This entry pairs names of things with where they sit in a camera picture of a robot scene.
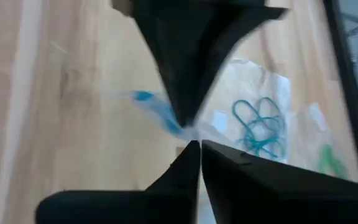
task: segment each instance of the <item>clear plastic bag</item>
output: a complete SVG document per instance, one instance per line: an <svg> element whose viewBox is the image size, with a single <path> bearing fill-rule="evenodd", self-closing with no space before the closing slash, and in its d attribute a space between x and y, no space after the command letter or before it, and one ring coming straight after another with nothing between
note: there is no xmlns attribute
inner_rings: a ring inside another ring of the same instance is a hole
<svg viewBox="0 0 358 224"><path fill-rule="evenodd" d="M232 60L224 67L193 127L182 128L177 123L163 93L112 93L129 97L143 114L177 139L208 139L259 157L347 178L318 105L291 112L290 81L248 60Z"/></svg>

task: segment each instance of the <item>light wood surface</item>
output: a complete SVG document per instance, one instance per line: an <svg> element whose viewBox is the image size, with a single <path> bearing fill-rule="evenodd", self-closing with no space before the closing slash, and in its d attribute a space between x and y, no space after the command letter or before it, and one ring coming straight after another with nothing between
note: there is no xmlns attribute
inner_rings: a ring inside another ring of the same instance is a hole
<svg viewBox="0 0 358 224"><path fill-rule="evenodd" d="M358 181L321 1L269 4L290 10L241 40L233 56L289 78L293 110L319 103ZM135 22L108 0L20 5L21 18L12 19L21 26L10 58L11 93L3 93L10 104L0 158L0 223L32 223L39 201L60 190L146 188L186 142L162 131L129 99L106 91L163 91Z"/></svg>

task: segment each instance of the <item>green rubber band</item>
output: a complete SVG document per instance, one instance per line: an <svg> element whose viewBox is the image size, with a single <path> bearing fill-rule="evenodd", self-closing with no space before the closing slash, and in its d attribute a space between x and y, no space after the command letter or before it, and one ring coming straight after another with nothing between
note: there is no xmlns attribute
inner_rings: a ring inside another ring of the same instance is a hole
<svg viewBox="0 0 358 224"><path fill-rule="evenodd" d="M323 174L329 174L329 171L332 171L336 177L347 179L346 166L335 158L334 149L329 144L325 144L321 150L318 171Z"/></svg>

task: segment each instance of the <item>rubber band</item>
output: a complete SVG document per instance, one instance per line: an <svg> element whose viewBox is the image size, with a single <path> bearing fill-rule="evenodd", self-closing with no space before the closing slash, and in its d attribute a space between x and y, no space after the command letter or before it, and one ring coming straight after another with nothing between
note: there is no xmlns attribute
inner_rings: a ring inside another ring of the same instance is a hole
<svg viewBox="0 0 358 224"><path fill-rule="evenodd" d="M275 116L262 116L260 114L260 107L264 101L276 110L277 114ZM241 119L236 110L239 104L250 108L254 114L254 119L247 123ZM256 102L255 106L252 106L246 100L237 100L233 103L232 113L245 129L244 137L239 139L238 142L243 143L248 153L260 156L260 153L264 152L275 160L285 158L287 153L284 146L285 138L283 137L285 135L285 121L280 109L272 99L263 97ZM254 128L258 125L262 125L265 128L268 133L266 138L257 140L257 133L254 132Z"/></svg>

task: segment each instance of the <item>black triangular object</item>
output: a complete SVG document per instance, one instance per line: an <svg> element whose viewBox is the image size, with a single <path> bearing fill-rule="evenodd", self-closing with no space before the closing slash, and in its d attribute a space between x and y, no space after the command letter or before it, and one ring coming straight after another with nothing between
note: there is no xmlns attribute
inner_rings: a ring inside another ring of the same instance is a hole
<svg viewBox="0 0 358 224"><path fill-rule="evenodd" d="M132 16L158 64L181 126L192 124L235 43L283 12L259 0L133 2Z"/></svg>

